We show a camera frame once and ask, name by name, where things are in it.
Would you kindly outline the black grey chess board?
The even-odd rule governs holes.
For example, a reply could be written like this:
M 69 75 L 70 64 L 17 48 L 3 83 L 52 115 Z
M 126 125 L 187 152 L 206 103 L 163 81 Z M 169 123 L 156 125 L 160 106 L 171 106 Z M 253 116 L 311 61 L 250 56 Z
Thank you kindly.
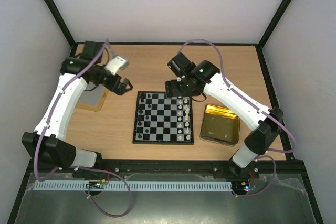
M 132 143 L 193 145 L 192 98 L 168 98 L 165 92 L 139 91 Z

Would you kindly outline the gold metal tin tray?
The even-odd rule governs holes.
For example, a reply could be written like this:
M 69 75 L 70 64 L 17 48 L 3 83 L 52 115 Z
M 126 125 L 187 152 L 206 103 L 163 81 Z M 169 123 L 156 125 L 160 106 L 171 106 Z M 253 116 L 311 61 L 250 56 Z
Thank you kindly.
M 204 111 L 200 139 L 235 146 L 239 142 L 240 118 L 231 109 L 207 104 Z

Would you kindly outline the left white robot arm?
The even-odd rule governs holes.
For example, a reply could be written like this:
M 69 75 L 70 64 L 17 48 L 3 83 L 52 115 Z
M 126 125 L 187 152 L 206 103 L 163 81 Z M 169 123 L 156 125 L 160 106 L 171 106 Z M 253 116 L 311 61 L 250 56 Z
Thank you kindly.
M 48 163 L 57 168 L 94 167 L 98 153 L 83 150 L 66 142 L 68 125 L 74 109 L 88 84 L 101 85 L 109 91 L 123 95 L 132 90 L 128 79 L 122 79 L 117 72 L 125 69 L 129 61 L 117 55 L 108 41 L 100 44 L 87 41 L 82 53 L 66 58 L 60 68 L 57 89 L 45 115 L 33 132 L 25 132 L 22 143 L 34 161 Z

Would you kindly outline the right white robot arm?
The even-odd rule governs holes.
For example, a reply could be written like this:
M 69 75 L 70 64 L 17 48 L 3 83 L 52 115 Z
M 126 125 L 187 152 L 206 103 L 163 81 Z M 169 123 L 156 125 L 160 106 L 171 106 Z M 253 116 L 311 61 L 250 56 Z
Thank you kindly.
M 214 97 L 251 130 L 229 160 L 230 174 L 236 178 L 242 177 L 248 165 L 264 154 L 279 135 L 283 117 L 281 110 L 258 103 L 229 81 L 224 81 L 220 69 L 207 60 L 196 65 L 187 59 L 172 59 L 167 65 L 177 76 L 176 80 L 165 82 L 168 97 L 200 94 Z

